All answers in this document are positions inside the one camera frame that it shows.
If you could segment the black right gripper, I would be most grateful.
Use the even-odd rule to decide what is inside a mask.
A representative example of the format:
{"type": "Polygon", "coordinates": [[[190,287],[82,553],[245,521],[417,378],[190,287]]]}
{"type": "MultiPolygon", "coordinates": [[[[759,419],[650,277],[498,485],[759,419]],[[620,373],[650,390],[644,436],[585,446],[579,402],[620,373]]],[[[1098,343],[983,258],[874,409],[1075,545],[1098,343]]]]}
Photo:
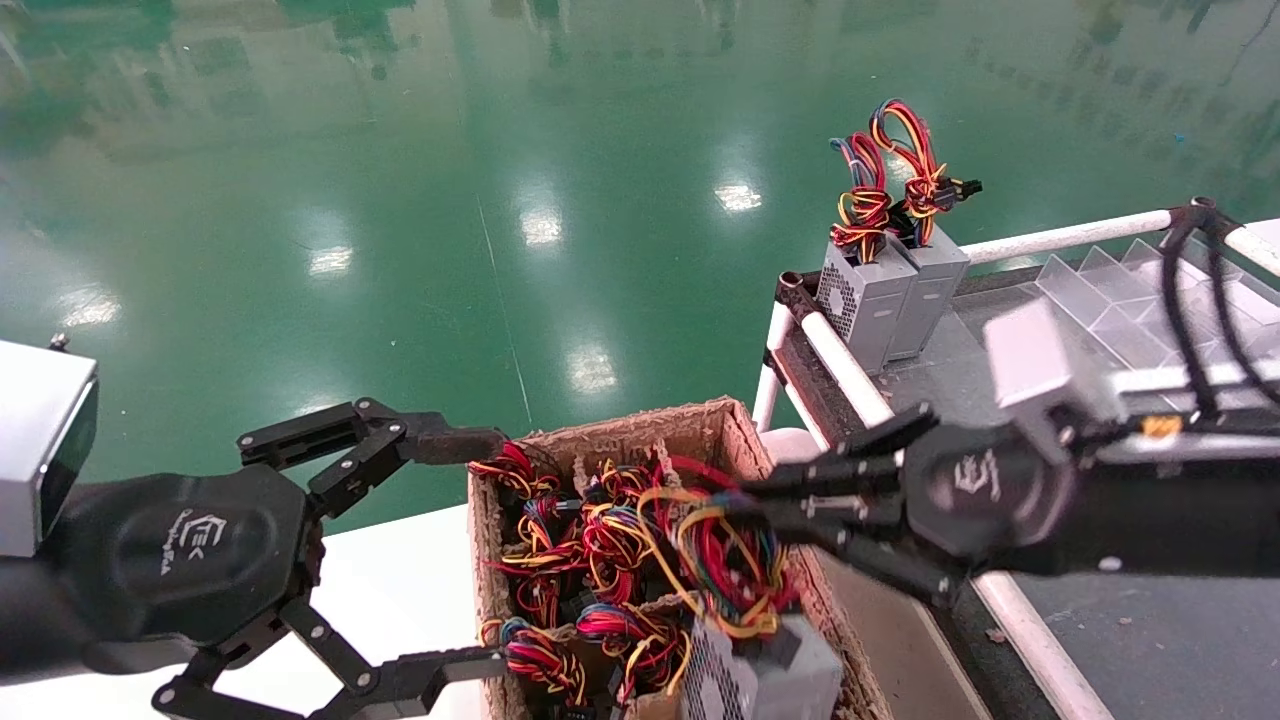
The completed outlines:
{"type": "Polygon", "coordinates": [[[742,520],[767,527],[783,546],[819,550],[901,594],[950,609],[963,569],[920,551],[899,507],[844,496],[896,492],[905,450],[909,529],[951,557],[978,561],[1046,541],[1068,511],[1076,477],[1012,425],[938,424],[934,409],[918,404],[812,460],[781,462],[745,486],[754,500],[742,505],[742,520]]]}

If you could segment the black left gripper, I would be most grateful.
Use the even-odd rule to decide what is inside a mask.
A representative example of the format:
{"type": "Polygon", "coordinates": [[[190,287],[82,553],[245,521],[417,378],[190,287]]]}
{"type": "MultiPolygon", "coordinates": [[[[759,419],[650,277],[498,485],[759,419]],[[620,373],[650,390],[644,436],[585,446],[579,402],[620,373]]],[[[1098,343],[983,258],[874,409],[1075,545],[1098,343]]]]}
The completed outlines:
{"type": "Polygon", "coordinates": [[[225,475],[163,473],[78,489],[45,548],[93,641],[207,647],[155,692],[152,707],[168,719],[298,716],[215,691],[248,660],[251,643],[230,641],[248,626],[276,639],[288,630],[340,682],[311,719],[425,717],[448,685],[504,675],[502,651],[408,653],[374,667],[294,597],[319,579],[317,519],[339,518],[410,462],[480,462],[506,443],[494,427],[358,398],[242,434],[246,468],[225,475]],[[279,473],[323,457],[334,460],[307,493],[279,473]]]}

